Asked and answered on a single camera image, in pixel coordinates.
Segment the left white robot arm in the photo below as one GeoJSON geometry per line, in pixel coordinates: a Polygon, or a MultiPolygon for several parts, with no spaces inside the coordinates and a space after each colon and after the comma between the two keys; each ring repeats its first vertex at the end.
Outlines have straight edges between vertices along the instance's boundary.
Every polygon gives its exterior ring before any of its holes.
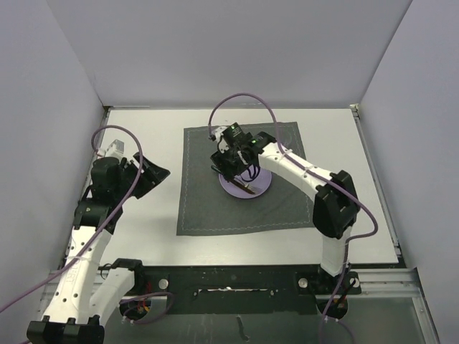
{"type": "Polygon", "coordinates": [[[139,259],[118,258],[106,280],[93,289],[100,260],[123,213],[124,197],[140,199],[170,172],[138,153],[128,160],[118,153],[99,158],[90,171],[90,185],[77,208],[64,272],[53,298],[38,321],[31,321],[31,343],[102,343],[105,324],[127,295],[146,289],[139,259]]]}

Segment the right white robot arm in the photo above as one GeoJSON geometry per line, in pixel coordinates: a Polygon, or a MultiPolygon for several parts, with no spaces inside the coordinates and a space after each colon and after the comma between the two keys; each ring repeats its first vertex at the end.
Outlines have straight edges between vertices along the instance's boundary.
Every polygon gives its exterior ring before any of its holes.
{"type": "Polygon", "coordinates": [[[242,174],[251,168],[266,170],[283,178],[313,202],[313,225],[322,235],[320,287],[329,293],[343,287],[347,263],[345,241],[360,207],[356,204],[354,182],[348,173],[319,168],[286,149],[271,135],[249,133],[238,138],[211,134],[217,152],[211,155],[215,171],[224,180],[251,194],[249,179],[242,174]]]}

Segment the purple plastic plate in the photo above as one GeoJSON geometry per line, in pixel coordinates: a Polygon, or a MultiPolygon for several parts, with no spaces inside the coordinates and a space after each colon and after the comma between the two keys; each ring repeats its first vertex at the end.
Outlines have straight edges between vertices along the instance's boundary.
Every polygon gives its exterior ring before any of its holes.
{"type": "Polygon", "coordinates": [[[233,183],[226,181],[221,174],[218,175],[221,187],[230,195],[238,199],[253,199],[265,193],[271,185],[273,175],[265,169],[261,169],[258,177],[249,181],[249,171],[245,171],[241,176],[236,176],[237,183],[243,185],[237,187],[233,183]]]}

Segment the yellow green knife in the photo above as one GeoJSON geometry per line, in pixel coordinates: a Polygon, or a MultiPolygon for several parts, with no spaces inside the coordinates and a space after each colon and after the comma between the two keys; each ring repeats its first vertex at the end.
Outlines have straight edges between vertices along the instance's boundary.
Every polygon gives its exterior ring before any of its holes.
{"type": "Polygon", "coordinates": [[[211,165],[211,169],[217,173],[217,175],[219,176],[220,179],[222,179],[223,181],[226,181],[227,183],[230,183],[232,184],[233,186],[236,186],[237,188],[243,190],[244,192],[248,193],[248,194],[253,194],[253,192],[251,192],[247,187],[246,185],[241,182],[241,181],[238,181],[237,179],[233,178],[233,179],[225,179],[223,177],[223,174],[222,172],[214,165],[211,165]]]}

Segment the grey cloth placemat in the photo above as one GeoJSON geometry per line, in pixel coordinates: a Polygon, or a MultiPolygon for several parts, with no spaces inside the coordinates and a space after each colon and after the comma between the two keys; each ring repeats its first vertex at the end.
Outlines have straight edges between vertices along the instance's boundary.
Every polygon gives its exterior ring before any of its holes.
{"type": "Polygon", "coordinates": [[[202,237],[313,227],[313,202],[275,174],[261,196],[230,196],[211,169],[210,157],[216,150],[207,128],[184,129],[177,235],[202,237]]]}

